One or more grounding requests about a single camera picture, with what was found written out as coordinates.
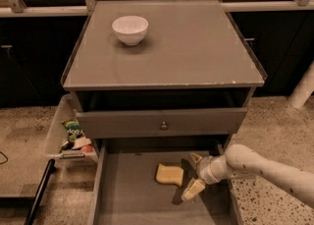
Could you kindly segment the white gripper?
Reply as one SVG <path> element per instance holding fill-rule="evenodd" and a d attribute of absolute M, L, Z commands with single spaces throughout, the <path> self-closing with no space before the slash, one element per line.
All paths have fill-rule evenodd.
<path fill-rule="evenodd" d="M 226 179 L 228 175 L 227 162 L 224 155 L 203 158 L 201 155 L 192 152 L 190 157 L 196 166 L 197 176 L 200 179 L 192 178 L 189 181 L 182 194 L 183 201 L 193 199 L 205 189 L 206 184 L 213 185 L 219 183 Z"/>

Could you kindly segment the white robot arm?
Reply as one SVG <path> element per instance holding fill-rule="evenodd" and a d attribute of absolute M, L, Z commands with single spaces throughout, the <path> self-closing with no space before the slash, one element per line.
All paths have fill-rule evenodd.
<path fill-rule="evenodd" d="M 243 144 L 230 145 L 223 155 L 202 157 L 192 153 L 197 179 L 192 178 L 183 191 L 182 200 L 190 200 L 207 185 L 226 179 L 258 175 L 292 197 L 314 208 L 314 174 L 269 160 Z"/>

